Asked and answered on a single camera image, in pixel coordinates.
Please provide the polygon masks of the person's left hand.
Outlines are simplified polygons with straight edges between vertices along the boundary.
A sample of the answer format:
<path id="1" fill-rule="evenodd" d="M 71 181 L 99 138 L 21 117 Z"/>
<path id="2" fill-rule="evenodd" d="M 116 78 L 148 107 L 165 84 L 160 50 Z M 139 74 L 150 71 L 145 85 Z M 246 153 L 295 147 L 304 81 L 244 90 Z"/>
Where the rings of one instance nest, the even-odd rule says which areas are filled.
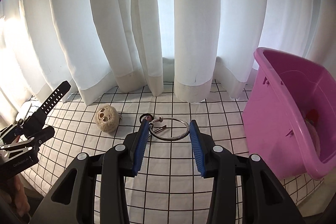
<path id="1" fill-rule="evenodd" d="M 17 214 L 22 217 L 30 211 L 23 183 L 18 175 L 1 182 L 1 197 L 6 203 L 15 205 Z"/>

